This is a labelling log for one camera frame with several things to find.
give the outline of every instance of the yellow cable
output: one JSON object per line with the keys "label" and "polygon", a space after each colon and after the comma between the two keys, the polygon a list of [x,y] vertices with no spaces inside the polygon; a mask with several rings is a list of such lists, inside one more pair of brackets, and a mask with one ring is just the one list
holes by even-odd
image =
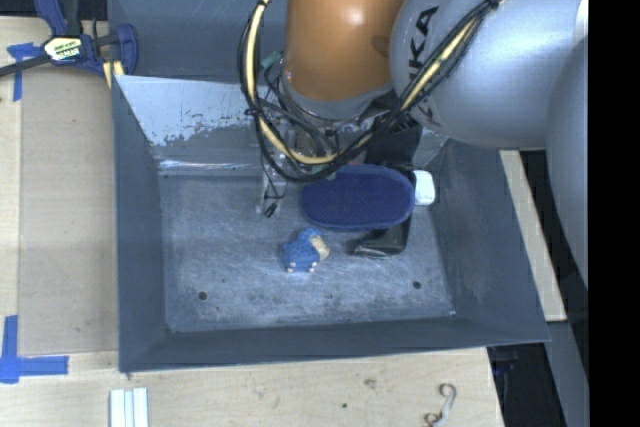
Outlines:
{"label": "yellow cable", "polygon": [[[258,34],[258,26],[260,25],[260,21],[262,20],[262,15],[265,10],[266,4],[269,3],[270,0],[261,0],[260,4],[256,7],[256,10],[253,14],[253,18],[251,19],[251,24],[249,25],[249,32],[247,34],[247,53],[245,55],[245,77],[247,81],[247,93],[252,101],[256,101],[256,79],[254,75],[254,60],[255,60],[255,44],[256,37]],[[318,164],[329,164],[333,161],[337,154],[333,153],[331,155],[327,155],[325,157],[309,157],[306,155],[301,155],[300,153],[293,152],[286,146],[284,146],[278,137],[273,133],[269,125],[263,120],[260,119],[260,130],[264,133],[266,138],[269,140],[273,146],[275,146],[278,150],[284,153],[290,159],[296,160],[302,164],[309,165],[318,165]]]}
{"label": "yellow cable", "polygon": [[420,77],[420,80],[414,86],[413,90],[411,91],[411,93],[409,94],[407,99],[402,104],[402,110],[406,109],[409,105],[411,105],[411,102],[416,97],[416,95],[422,90],[424,85],[429,80],[431,80],[431,78],[436,73],[438,73],[438,70],[440,69],[440,66],[442,65],[442,63],[444,61],[446,61],[447,59],[449,59],[449,57],[451,57],[451,54],[458,47],[458,45],[462,41],[462,38],[464,38],[466,36],[466,34],[469,32],[469,29],[471,28],[471,26],[474,23],[475,23],[475,20],[471,20],[462,29],[460,29],[460,32],[456,35],[455,38],[453,38],[453,40],[451,40],[451,43],[449,43],[445,47],[445,49],[438,56],[438,58],[433,62],[433,64],[431,64],[431,66],[429,66],[429,68],[427,68],[427,70],[424,72],[422,77]]}
{"label": "yellow cable", "polygon": [[[254,60],[255,60],[255,46],[256,46],[256,38],[258,34],[258,27],[260,25],[260,21],[262,20],[262,16],[264,14],[266,5],[270,0],[261,0],[261,2],[256,7],[256,10],[251,19],[251,23],[249,25],[249,31],[247,33],[247,52],[245,55],[245,77],[247,82],[247,93],[253,102],[256,101],[256,78],[254,75]],[[407,99],[402,104],[402,109],[406,109],[413,99],[418,95],[418,93],[422,90],[425,84],[431,80],[431,78],[438,72],[441,67],[441,64],[446,61],[451,54],[458,47],[463,38],[467,35],[471,27],[476,23],[475,20],[471,20],[468,22],[456,35],[456,37],[449,43],[446,48],[442,51],[442,53],[438,56],[438,58],[429,66],[429,68],[425,71],[425,73],[420,77],[420,80],[413,87],[411,93],[407,97]],[[286,147],[278,136],[271,130],[269,125],[263,120],[260,119],[260,130],[265,135],[265,137],[269,140],[269,142],[282,153],[284,153],[288,158],[295,160],[301,164],[308,165],[322,165],[329,164],[333,160],[335,160],[340,153],[332,153],[330,155],[326,155],[324,157],[309,157],[307,155],[302,155],[300,153],[292,151],[290,148]],[[371,135],[364,137],[359,143],[358,147],[365,144]]]}

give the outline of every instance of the metal hook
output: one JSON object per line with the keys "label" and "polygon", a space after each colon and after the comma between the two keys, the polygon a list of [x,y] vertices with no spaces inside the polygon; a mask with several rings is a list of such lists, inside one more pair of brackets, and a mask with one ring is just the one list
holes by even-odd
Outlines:
{"label": "metal hook", "polygon": [[444,425],[457,393],[456,387],[453,386],[453,384],[442,383],[440,385],[440,395],[446,398],[444,406],[442,406],[440,413],[427,413],[424,415],[424,421],[426,422],[424,427],[440,427]]}

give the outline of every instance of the blue tape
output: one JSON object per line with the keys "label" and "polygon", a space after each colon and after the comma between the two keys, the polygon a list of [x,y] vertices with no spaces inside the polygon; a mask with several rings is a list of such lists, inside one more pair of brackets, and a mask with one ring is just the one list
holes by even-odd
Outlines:
{"label": "blue tape", "polygon": [[[9,45],[7,52],[18,63],[25,58],[38,57],[44,54],[44,50],[33,43],[20,43],[18,45]],[[17,102],[22,98],[22,72],[17,71],[13,81],[13,101]]]}
{"label": "blue tape", "polygon": [[15,384],[22,376],[66,375],[69,373],[69,356],[18,356],[18,316],[4,319],[2,355],[0,355],[0,383]]}

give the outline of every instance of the blue clamp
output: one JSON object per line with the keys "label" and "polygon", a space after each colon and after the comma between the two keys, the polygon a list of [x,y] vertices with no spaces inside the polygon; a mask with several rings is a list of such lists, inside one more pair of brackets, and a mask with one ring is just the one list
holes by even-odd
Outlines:
{"label": "blue clamp", "polygon": [[318,239],[324,245],[319,230],[306,228],[298,234],[293,242],[284,245],[284,264],[287,272],[315,271],[315,267],[322,257],[317,249]]}
{"label": "blue clamp", "polygon": [[18,316],[4,319],[2,354],[0,355],[0,383],[15,384],[22,376],[68,374],[69,356],[38,356],[34,358],[17,355]]}
{"label": "blue clamp", "polygon": [[78,0],[33,0],[38,16],[47,22],[51,37],[45,41],[40,53],[30,59],[20,60],[0,68],[0,77],[51,63],[55,66],[73,66],[105,76],[105,59],[100,56],[99,48],[105,45],[119,44],[119,52],[112,48],[114,59],[118,59],[125,73],[132,74],[138,63],[138,43],[135,29],[130,24],[121,24],[112,34],[92,38],[82,33],[82,24],[77,19]]}
{"label": "blue clamp", "polygon": [[[44,54],[44,50],[39,45],[33,43],[20,43],[18,45],[9,45],[7,47],[9,55],[15,59],[17,63],[25,58],[38,57]],[[13,101],[17,102],[22,98],[22,72],[17,71],[13,81]]]}

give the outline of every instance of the wooden table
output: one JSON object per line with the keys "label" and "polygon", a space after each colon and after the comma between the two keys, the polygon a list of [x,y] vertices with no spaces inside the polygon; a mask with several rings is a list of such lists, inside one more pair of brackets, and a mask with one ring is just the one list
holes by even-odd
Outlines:
{"label": "wooden table", "polygon": [[[0,17],[0,66],[8,45],[48,36],[40,19]],[[109,391],[145,387],[152,427],[421,426],[444,382],[458,391],[447,427],[504,425],[483,348],[118,372],[108,87],[48,65],[23,83],[14,102],[13,76],[0,79],[0,321],[19,314],[19,354],[69,354],[69,374],[0,384],[0,425],[106,426]],[[502,157],[545,316],[565,320],[519,156]]]}

